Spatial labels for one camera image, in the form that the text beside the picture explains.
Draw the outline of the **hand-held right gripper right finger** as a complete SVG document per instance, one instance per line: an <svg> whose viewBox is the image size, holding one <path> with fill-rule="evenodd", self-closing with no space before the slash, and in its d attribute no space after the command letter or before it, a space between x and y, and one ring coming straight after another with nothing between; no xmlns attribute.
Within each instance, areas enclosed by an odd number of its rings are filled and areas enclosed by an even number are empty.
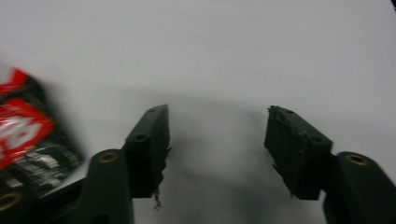
<svg viewBox="0 0 396 224"><path fill-rule="evenodd" d="M327 224L396 224L396 185L377 162L332 154L332 140L292 110L268 112L264 146L292 196L316 201L324 192Z"/></svg>

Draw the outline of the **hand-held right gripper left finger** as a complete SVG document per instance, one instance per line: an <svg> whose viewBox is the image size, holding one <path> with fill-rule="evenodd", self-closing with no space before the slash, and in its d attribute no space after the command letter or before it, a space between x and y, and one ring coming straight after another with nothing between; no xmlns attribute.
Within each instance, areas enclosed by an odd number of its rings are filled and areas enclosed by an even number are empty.
<svg viewBox="0 0 396 224"><path fill-rule="evenodd" d="M120 149L92 156L75 224L134 224L134 199L159 192L169 153L169 107L148 109Z"/></svg>

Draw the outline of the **red and black snack packet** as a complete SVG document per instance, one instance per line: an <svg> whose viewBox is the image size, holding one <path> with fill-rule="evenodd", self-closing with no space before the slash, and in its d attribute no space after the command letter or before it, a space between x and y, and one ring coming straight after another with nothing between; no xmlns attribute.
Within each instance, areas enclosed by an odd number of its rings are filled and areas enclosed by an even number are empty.
<svg viewBox="0 0 396 224"><path fill-rule="evenodd" d="M27 187L42 196L82 162L41 85L12 68L0 84L0 190Z"/></svg>

